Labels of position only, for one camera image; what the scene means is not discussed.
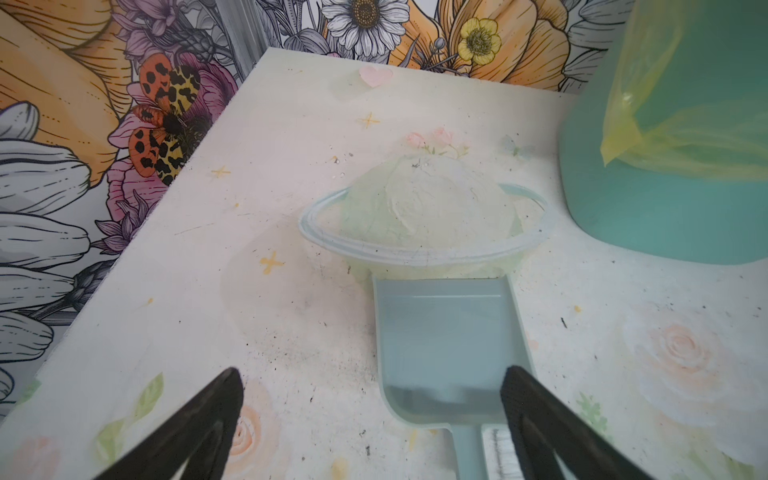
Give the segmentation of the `grey-green plastic dustpan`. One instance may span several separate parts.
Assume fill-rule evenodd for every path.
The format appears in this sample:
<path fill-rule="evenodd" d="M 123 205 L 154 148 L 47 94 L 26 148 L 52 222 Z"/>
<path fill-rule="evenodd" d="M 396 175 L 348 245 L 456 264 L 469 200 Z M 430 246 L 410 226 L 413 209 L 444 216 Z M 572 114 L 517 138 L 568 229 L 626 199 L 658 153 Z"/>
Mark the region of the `grey-green plastic dustpan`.
<path fill-rule="evenodd" d="M 504 425 L 507 369 L 534 367 L 509 277 L 373 282 L 379 382 L 390 412 L 446 429 L 457 476 L 488 479 L 481 430 Z"/>

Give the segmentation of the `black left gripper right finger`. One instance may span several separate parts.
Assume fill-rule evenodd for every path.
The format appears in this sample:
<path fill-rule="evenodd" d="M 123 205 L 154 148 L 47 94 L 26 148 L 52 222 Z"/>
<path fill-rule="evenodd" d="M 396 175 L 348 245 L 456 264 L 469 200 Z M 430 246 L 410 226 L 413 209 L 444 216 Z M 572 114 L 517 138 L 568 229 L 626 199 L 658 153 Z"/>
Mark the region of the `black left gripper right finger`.
<path fill-rule="evenodd" d="M 520 366 L 507 369 L 500 396 L 525 479 L 651 477 Z"/>

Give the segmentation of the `green plastic trash bin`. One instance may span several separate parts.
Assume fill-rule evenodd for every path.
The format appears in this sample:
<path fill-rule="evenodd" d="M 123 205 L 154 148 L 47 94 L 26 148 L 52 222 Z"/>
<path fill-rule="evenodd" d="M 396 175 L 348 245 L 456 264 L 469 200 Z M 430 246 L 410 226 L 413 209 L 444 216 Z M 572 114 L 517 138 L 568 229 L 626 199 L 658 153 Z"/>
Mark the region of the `green plastic trash bin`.
<path fill-rule="evenodd" d="M 562 90 L 576 101 L 559 129 L 568 210 L 592 237 L 643 253 L 738 265 L 767 255 L 767 178 L 729 181 L 643 170 L 600 153 L 603 121 L 621 45 L 638 1 L 571 1 L 577 49 Z"/>

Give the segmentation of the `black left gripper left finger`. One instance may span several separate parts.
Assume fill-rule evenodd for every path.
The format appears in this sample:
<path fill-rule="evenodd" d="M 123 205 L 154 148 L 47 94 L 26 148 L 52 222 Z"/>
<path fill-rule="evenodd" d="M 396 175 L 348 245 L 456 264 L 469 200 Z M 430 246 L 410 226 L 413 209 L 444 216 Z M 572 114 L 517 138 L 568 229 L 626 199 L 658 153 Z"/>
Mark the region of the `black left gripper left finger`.
<path fill-rule="evenodd" d="M 221 479 L 243 406 L 235 367 L 223 370 L 147 438 L 100 473 L 114 479 Z"/>

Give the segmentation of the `grey-green hand brush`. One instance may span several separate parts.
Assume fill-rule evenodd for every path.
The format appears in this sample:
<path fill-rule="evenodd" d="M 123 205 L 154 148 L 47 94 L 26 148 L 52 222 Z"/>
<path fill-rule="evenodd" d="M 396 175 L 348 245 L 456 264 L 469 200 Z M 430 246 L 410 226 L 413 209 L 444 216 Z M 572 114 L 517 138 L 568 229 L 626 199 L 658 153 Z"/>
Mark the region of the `grey-green hand brush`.
<path fill-rule="evenodd" d="M 487 425 L 481 433 L 488 479 L 523 480 L 509 428 L 504 425 Z"/>

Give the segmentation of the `aluminium corner post left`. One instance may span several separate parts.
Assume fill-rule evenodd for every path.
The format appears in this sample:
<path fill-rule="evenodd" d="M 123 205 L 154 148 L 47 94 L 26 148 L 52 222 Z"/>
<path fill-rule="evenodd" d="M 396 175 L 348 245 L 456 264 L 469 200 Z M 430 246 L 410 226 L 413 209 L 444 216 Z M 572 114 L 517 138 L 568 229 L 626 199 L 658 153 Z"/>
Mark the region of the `aluminium corner post left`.
<path fill-rule="evenodd" d="M 242 80 L 269 48 L 256 1 L 217 0 L 224 31 L 230 40 L 235 65 Z"/>

